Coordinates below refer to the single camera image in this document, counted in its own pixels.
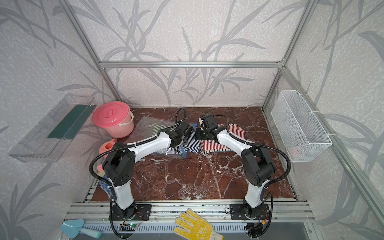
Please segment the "black white striped garment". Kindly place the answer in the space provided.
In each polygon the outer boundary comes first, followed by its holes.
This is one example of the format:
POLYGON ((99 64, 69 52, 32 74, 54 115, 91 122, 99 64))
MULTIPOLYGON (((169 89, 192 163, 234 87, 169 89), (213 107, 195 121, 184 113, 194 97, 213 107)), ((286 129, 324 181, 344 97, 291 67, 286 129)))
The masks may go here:
POLYGON ((203 150, 202 154, 214 154, 214 153, 227 153, 227 152, 232 152, 233 150, 231 149, 214 149, 214 150, 203 150))

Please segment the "green white striped garment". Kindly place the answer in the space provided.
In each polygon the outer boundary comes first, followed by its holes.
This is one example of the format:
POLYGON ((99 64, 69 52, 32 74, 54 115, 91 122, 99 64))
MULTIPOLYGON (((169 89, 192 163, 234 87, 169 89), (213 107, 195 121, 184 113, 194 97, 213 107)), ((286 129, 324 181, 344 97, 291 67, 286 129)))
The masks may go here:
POLYGON ((167 125, 154 125, 153 127, 153 136, 158 136, 160 133, 164 133, 168 130, 171 130, 171 126, 167 125))

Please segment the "red white striped garment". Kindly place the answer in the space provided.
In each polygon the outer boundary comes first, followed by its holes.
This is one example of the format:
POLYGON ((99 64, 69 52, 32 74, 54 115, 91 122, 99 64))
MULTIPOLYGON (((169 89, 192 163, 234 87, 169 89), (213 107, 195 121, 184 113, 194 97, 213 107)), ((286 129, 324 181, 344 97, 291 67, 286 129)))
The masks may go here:
POLYGON ((231 149, 233 152, 241 155, 244 149, 249 149, 250 146, 246 145, 245 131, 236 124, 229 124, 229 130, 224 130, 218 134, 218 142, 214 141, 201 141, 202 151, 203 150, 214 150, 214 149, 231 149))

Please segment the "clear plastic vacuum bag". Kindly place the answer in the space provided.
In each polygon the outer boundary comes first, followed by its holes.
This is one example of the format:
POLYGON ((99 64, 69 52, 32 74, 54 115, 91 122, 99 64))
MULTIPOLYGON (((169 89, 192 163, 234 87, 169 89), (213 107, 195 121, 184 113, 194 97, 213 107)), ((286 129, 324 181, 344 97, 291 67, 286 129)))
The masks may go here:
MULTIPOLYGON (((165 155, 158 153, 158 150, 170 147, 171 139, 169 137, 169 130, 164 133, 160 133, 158 136, 153 136, 153 127, 154 125, 167 125, 174 129, 180 122, 185 121, 177 120, 175 123, 172 123, 170 121, 144 116, 135 126, 134 131, 127 137, 126 140, 124 140, 124 143, 127 145, 135 145, 135 151, 143 149, 145 150, 145 153, 149 153, 150 155, 165 155)), ((182 158, 176 155, 165 156, 182 158)))

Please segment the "blue white striped garment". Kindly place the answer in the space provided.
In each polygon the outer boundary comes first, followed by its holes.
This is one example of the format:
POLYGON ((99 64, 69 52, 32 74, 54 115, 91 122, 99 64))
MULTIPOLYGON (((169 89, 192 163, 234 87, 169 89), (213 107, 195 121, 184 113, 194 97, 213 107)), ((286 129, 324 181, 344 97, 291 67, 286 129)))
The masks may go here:
POLYGON ((186 139, 184 139, 183 144, 179 146, 178 150, 169 147, 158 150, 158 153, 165 155, 176 155, 185 158, 187 153, 199 153, 200 150, 201 142, 196 138, 196 130, 193 130, 193 132, 186 139))

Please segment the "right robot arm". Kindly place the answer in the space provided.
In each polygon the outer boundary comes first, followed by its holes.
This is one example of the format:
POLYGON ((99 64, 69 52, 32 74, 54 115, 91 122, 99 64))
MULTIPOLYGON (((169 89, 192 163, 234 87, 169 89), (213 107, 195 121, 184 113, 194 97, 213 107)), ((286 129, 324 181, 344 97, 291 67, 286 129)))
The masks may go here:
POLYGON ((243 201, 245 212, 249 218, 257 213, 264 203, 264 193, 270 185, 284 180, 291 171, 292 163, 283 151, 247 141, 229 130, 229 125, 219 126, 215 115, 203 115, 199 118, 200 127, 197 129, 197 139, 214 141, 223 145, 242 158, 248 191, 243 201), (276 152, 286 160, 285 172, 271 179, 277 171, 270 151, 276 152))

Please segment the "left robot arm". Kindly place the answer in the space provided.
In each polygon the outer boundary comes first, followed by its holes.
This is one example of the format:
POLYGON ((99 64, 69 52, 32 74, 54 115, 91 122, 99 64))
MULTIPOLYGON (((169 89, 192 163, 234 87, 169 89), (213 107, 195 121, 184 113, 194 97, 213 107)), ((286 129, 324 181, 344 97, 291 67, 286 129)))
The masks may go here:
POLYGON ((193 127, 191 125, 180 122, 174 126, 159 130, 156 135, 139 142, 130 144, 118 142, 114 144, 111 150, 99 154, 91 161, 89 172, 95 179, 107 184, 112 192, 112 201, 120 210, 125 211, 135 202, 130 184, 135 163, 161 149, 173 148, 177 150, 192 131, 193 127), (94 164, 104 156, 107 156, 107 158, 102 164, 102 169, 107 176, 106 179, 100 177, 94 171, 94 164))

